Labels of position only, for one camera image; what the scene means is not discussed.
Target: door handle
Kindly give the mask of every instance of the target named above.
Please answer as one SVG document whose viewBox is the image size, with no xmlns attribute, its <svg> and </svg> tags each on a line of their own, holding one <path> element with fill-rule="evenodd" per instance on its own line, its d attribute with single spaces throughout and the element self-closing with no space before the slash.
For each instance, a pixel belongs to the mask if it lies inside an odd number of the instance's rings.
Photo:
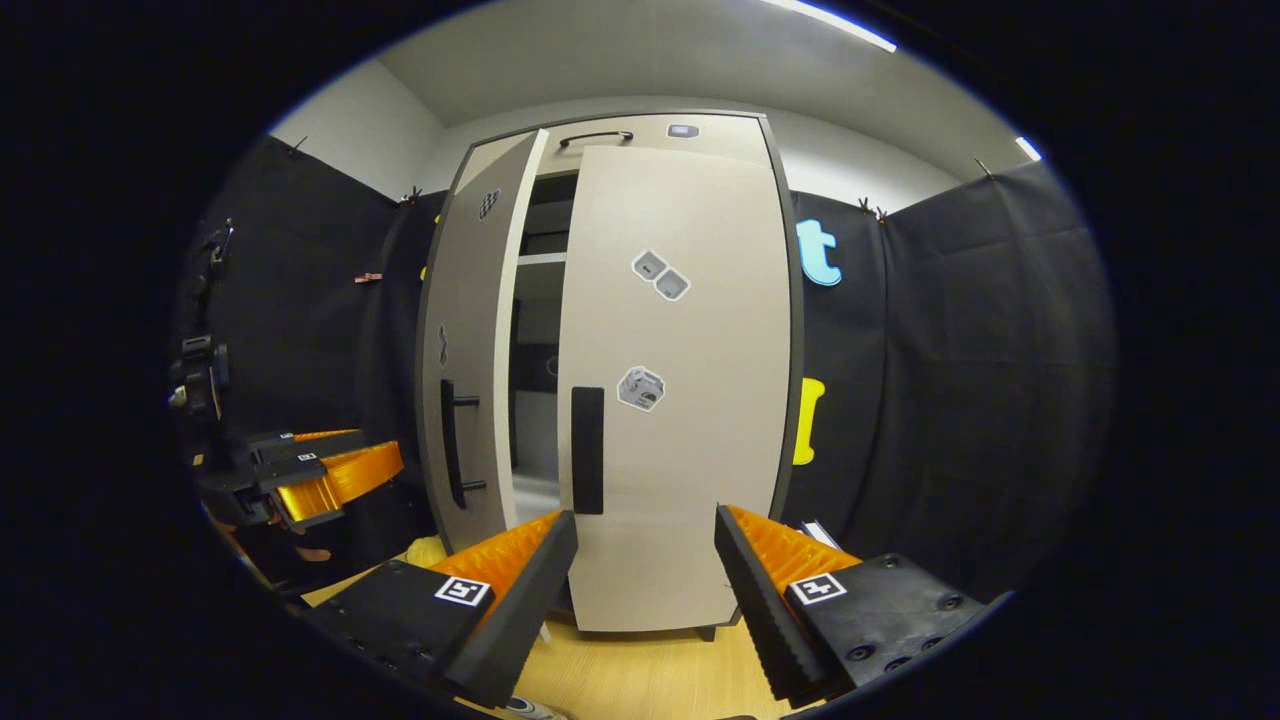
<svg viewBox="0 0 1280 720">
<path fill-rule="evenodd" d="M 564 140 L 561 141 L 561 147 L 568 147 L 568 143 L 573 142 L 575 140 L 582 140 L 584 137 L 600 137 L 604 135 L 621 135 L 622 142 L 626 142 L 632 137 L 635 137 L 635 133 L 627 132 L 625 129 L 614 129 L 609 132 L 589 132 L 586 135 L 575 135 L 573 137 L 566 137 Z"/>
<path fill-rule="evenodd" d="M 458 465 L 458 430 L 454 424 L 453 409 L 458 406 L 475 407 L 480 405 L 480 398 L 474 395 L 453 395 L 453 383 L 440 380 L 440 423 L 444 428 L 444 466 L 449 473 L 449 493 L 453 502 L 462 510 L 467 507 L 466 492 L 484 489 L 484 480 L 462 482 L 462 469 Z"/>
<path fill-rule="evenodd" d="M 604 388 L 575 387 L 570 396 L 573 512 L 604 514 Z"/>
</svg>

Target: black fabric wall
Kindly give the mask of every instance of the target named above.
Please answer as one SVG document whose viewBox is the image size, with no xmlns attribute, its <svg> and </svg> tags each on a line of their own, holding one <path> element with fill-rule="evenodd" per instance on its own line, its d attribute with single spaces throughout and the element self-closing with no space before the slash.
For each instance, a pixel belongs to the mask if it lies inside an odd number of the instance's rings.
<svg viewBox="0 0 1280 720">
<path fill-rule="evenodd" d="M 988 601 L 1056 542 L 1096 473 L 1117 368 L 1106 273 L 1039 163 L 893 213 L 883 229 L 883 404 L 838 537 Z"/>
<path fill-rule="evenodd" d="M 209 301 L 209 329 L 216 342 L 227 343 L 230 360 L 232 391 L 223 398 L 229 432 L 362 428 L 370 439 L 411 441 L 402 445 L 406 471 L 393 482 L 348 503 L 344 518 L 308 528 L 302 538 L 285 538 L 329 550 L 332 560 L 300 565 L 294 553 L 280 551 L 278 528 L 237 530 L 273 579 L 326 582 L 381 562 L 434 532 L 420 474 L 415 475 L 416 433 L 404 437 L 385 424 L 384 407 L 401 404 L 396 383 L 403 384 L 403 378 L 357 379 L 362 333 L 378 342 L 403 324 L 398 322 L 403 311 L 397 315 L 397 310 L 403 306 L 404 278 L 389 270 L 387 256 L 410 261 L 407 256 L 420 249 L 422 261 L 412 268 L 417 283 L 430 234 L 417 240 L 419 247 L 390 242 L 393 223 L 401 228 L 396 237 L 420 238 L 406 228 L 421 229 L 421 223 L 406 218 L 425 209 L 422 200 L 404 210 L 323 161 L 289 150 L 264 137 L 228 176 L 195 234 L 202 238 L 228 217 L 236 228 L 225 278 Z M 366 272 L 389 272 L 393 287 L 357 284 L 356 275 Z M 412 357 L 402 375 L 411 377 L 411 368 Z M 408 388 L 412 402 L 411 383 Z"/>
<path fill-rule="evenodd" d="M 804 283 L 804 377 L 826 392 L 814 409 L 814 457 L 791 469 L 782 521 L 818 520 L 833 537 L 847 527 L 870 460 L 884 375 L 884 242 L 876 214 L 792 192 L 797 223 L 815 219 L 836 236 L 827 263 L 841 281 Z"/>
</svg>

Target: checkerboard sticker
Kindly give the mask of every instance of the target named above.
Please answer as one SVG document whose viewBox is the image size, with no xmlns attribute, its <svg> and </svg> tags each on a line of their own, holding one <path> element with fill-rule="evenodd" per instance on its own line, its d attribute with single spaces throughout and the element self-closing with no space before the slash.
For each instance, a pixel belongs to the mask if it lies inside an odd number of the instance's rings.
<svg viewBox="0 0 1280 720">
<path fill-rule="evenodd" d="M 822 575 L 791 583 L 791 589 L 796 591 L 800 602 L 805 605 L 813 605 L 845 594 L 845 588 L 836 582 L 836 578 L 831 577 L 831 573 L 823 573 Z"/>
<path fill-rule="evenodd" d="M 500 187 L 498 190 L 495 190 L 495 191 L 485 195 L 484 199 L 480 201 L 480 219 L 481 220 L 485 219 L 485 215 L 489 214 L 489 210 L 493 210 L 493 206 L 498 204 L 498 196 L 499 195 L 502 195 L 502 188 Z"/>
<path fill-rule="evenodd" d="M 440 589 L 435 591 L 435 597 L 449 602 L 457 602 L 458 605 L 470 605 L 471 607 L 475 607 L 480 605 L 480 598 L 483 598 L 486 592 L 489 592 L 489 583 L 467 580 L 463 578 L 449 578 L 443 585 L 440 585 Z"/>
</svg>

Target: white cabinet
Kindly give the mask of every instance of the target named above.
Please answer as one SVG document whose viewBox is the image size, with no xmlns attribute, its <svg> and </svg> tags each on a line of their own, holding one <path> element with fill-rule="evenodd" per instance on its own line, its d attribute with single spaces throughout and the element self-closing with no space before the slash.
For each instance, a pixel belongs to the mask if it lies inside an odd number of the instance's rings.
<svg viewBox="0 0 1280 720">
<path fill-rule="evenodd" d="M 663 113 L 498 138 L 442 214 L 419 405 L 445 547 L 573 509 L 582 630 L 730 621 L 716 503 L 781 511 L 801 309 L 767 127 Z"/>
</svg>

